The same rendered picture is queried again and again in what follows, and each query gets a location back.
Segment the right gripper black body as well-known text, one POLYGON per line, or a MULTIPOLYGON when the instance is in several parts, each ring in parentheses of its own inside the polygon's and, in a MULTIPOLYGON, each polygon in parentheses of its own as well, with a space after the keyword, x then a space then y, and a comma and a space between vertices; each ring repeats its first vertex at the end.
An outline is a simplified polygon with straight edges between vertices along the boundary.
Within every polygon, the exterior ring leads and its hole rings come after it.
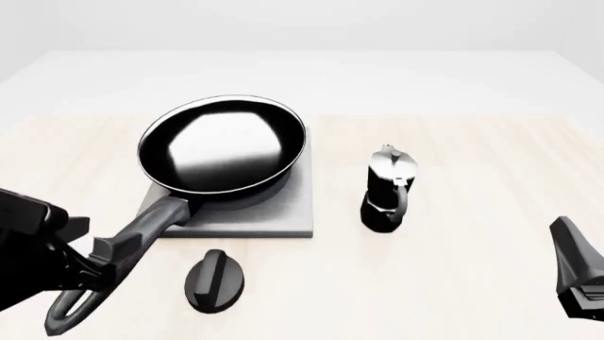
POLYGON ((577 286, 558 283, 556 291, 569 318, 604 319, 604 281, 577 286))

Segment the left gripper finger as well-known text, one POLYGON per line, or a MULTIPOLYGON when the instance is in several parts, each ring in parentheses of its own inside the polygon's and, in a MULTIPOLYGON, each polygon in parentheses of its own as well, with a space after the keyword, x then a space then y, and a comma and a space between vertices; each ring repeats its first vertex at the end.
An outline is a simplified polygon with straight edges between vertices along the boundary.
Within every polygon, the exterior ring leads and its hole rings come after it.
POLYGON ((115 274, 116 265, 113 262, 116 240, 114 237, 94 237, 92 252, 88 257, 94 265, 105 273, 115 274))
POLYGON ((114 291, 119 285, 120 273, 93 273, 86 271, 79 271, 75 275, 75 279, 71 290, 77 291, 94 291, 94 292, 110 292, 114 291))

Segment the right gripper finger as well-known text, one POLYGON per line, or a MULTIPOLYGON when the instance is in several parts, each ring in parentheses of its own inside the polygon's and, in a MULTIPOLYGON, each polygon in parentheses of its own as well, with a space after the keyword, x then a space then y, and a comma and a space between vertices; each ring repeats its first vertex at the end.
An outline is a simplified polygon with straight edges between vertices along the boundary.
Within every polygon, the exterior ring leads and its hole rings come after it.
POLYGON ((588 294, 604 294, 604 256, 567 216, 557 217, 549 230, 556 254, 556 293, 587 286, 588 294))

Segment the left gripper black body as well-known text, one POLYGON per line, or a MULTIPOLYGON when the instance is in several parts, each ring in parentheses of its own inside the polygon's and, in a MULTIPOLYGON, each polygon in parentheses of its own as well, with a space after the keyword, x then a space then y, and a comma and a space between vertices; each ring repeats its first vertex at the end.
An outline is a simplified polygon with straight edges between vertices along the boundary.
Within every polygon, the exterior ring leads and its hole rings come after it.
POLYGON ((89 217, 50 217, 46 244, 50 265, 46 279, 47 291, 71 291, 86 288, 86 265, 69 243, 89 233, 89 217))

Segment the black frying pan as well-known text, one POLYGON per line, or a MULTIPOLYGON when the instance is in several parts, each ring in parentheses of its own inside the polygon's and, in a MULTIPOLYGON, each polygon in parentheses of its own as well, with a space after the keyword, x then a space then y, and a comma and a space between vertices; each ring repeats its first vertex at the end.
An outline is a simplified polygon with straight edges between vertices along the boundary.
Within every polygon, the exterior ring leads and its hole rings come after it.
POLYGON ((113 272, 103 288, 62 291, 46 314, 48 336, 79 325, 126 279, 156 240, 184 226, 210 202, 271 189, 302 155, 307 130, 293 110, 255 95, 217 95, 162 115, 137 146, 142 172, 167 191, 110 238, 93 242, 90 260, 113 272))

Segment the round black stove knob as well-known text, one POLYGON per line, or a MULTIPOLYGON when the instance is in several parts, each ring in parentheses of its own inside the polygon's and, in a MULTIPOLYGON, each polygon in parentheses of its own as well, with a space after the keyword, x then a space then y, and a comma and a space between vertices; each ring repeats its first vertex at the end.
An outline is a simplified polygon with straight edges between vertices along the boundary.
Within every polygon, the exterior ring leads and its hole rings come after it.
POLYGON ((245 278, 240 264, 221 249, 207 251, 184 283, 189 304, 201 314, 219 314, 241 297, 245 278))

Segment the flat grey stove plate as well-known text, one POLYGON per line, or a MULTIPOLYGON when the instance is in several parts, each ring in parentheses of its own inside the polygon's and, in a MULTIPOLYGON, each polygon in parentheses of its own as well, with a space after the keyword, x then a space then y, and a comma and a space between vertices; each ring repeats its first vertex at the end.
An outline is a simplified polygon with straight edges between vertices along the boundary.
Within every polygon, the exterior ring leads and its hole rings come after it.
POLYGON ((139 215, 174 199, 184 217, 163 238, 310 238, 310 152, 302 127, 177 127, 138 146, 152 180, 139 215))

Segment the black and silver moka pot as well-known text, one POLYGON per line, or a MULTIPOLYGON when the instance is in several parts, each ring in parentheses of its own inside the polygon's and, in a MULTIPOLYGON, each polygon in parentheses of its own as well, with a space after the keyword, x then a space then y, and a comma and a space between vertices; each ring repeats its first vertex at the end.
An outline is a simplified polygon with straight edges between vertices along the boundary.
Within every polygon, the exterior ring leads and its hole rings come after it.
POLYGON ((361 222, 366 228, 388 234, 402 225, 417 170, 418 163, 408 153, 390 144, 373 153, 360 208, 361 222))

